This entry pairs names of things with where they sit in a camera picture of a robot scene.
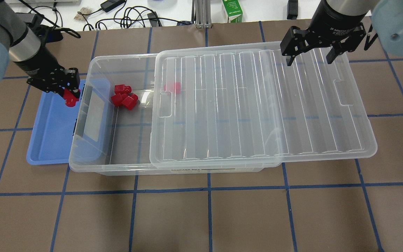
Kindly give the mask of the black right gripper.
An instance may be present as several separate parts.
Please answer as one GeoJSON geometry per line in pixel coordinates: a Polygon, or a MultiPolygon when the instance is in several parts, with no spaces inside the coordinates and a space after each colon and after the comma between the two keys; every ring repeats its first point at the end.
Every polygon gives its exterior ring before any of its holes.
{"type": "Polygon", "coordinates": [[[302,30],[291,26],[280,43],[280,50],[286,56],[286,64],[292,66],[296,56],[314,48],[331,47],[327,54],[327,63],[345,52],[355,51],[366,36],[365,27],[359,22],[356,27],[339,29],[335,24],[326,24],[323,21],[313,21],[310,27],[302,30]]]}

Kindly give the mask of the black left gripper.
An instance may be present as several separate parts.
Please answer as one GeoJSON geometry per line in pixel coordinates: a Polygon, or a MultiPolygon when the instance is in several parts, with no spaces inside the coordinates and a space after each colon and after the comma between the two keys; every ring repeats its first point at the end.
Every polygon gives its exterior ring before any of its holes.
{"type": "Polygon", "coordinates": [[[30,77],[28,83],[43,92],[63,97],[64,89],[68,89],[69,99],[80,99],[78,68],[66,69],[45,46],[26,61],[26,73],[30,77]]]}

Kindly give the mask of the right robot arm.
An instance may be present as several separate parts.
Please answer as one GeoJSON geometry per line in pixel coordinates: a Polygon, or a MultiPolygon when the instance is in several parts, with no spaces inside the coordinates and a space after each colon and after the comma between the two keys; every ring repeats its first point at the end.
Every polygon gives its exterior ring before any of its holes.
{"type": "Polygon", "coordinates": [[[387,53],[403,56],[403,0],[321,0],[309,27],[290,27],[280,50],[290,66],[299,54],[330,48],[331,64],[362,41],[367,50],[376,39],[387,53]]]}

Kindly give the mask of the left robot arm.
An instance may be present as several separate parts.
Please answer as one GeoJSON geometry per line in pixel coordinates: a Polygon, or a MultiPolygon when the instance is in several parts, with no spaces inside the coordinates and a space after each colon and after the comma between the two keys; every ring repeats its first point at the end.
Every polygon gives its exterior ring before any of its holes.
{"type": "Polygon", "coordinates": [[[60,65],[46,48],[45,40],[0,0],[0,81],[9,62],[26,73],[28,85],[45,93],[58,94],[65,101],[80,98],[78,69],[60,65]]]}

